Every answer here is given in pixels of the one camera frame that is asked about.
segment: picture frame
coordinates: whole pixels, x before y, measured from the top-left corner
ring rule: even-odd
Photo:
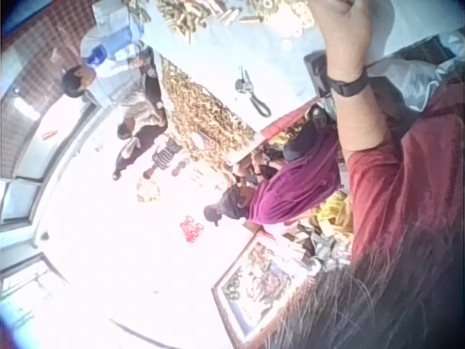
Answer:
[[[254,349],[312,285],[286,245],[257,233],[211,291],[233,347]]]

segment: white table surface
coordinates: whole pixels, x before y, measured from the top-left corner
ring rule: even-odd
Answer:
[[[464,25],[463,10],[453,0],[373,0],[372,63],[427,37]],[[229,0],[228,6],[245,3]],[[210,20],[192,35],[190,44],[172,33],[156,8],[146,4],[152,20],[145,24],[144,40],[173,62],[193,81],[203,85],[255,131],[297,109],[315,96],[303,58],[324,49],[317,28],[293,39],[294,48],[281,49],[282,38],[264,24],[233,23],[228,27]],[[272,116],[261,117],[245,95],[235,91],[239,65],[248,70],[256,96],[270,107]]]

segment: purple scarf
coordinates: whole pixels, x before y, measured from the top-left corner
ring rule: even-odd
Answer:
[[[315,145],[300,159],[286,164],[270,181],[262,181],[252,199],[249,219],[276,224],[299,216],[339,189],[335,130],[320,130]]]

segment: scissors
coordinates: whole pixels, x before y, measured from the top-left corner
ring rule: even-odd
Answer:
[[[254,85],[251,83],[247,71],[245,71],[242,66],[240,67],[240,79],[235,82],[235,89],[239,93],[249,94],[252,105],[261,116],[264,118],[269,118],[271,116],[271,110],[268,108],[268,105],[255,96]]]

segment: black watch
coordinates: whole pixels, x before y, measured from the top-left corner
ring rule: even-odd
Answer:
[[[358,95],[370,84],[370,78],[364,69],[360,78],[352,82],[337,81],[327,76],[329,87],[338,95],[343,97],[352,97]]]

